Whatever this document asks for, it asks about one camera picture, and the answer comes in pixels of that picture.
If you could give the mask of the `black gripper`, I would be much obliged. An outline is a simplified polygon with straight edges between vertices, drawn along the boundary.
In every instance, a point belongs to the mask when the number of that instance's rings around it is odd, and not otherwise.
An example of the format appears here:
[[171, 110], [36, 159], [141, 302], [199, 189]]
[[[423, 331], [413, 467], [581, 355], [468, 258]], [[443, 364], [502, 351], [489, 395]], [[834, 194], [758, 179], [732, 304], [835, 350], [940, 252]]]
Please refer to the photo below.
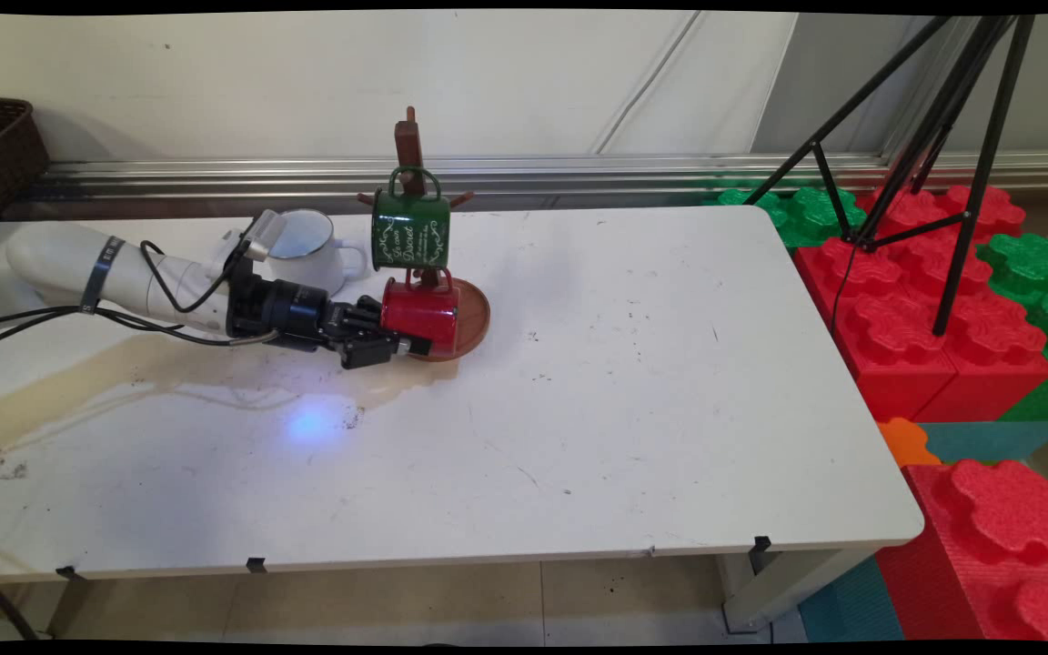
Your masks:
[[432, 340], [384, 331], [383, 303], [362, 294], [357, 303], [334, 303], [321, 287], [241, 272], [228, 280], [227, 335], [266, 337], [271, 347], [316, 352], [340, 348], [345, 370], [386, 364], [399, 354], [425, 356]]

